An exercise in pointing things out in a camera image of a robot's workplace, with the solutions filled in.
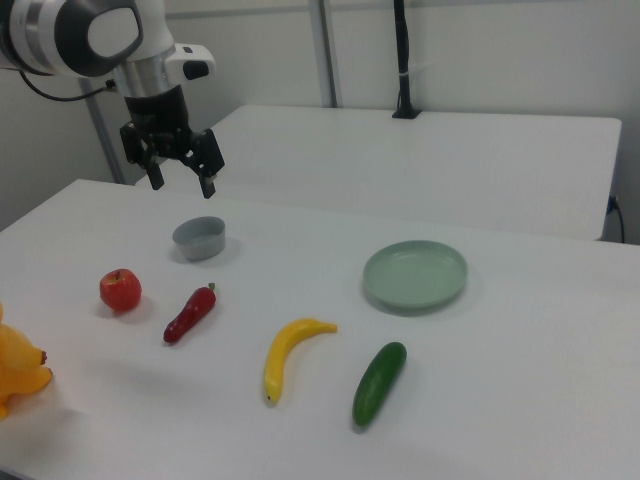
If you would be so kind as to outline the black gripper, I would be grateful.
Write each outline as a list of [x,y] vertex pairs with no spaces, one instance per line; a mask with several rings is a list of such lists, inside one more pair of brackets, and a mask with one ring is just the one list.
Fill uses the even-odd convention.
[[164,185],[157,155],[180,159],[198,177],[202,195],[211,198],[224,158],[211,129],[192,132],[181,86],[152,97],[126,97],[132,122],[120,128],[126,160],[145,172],[153,190]]

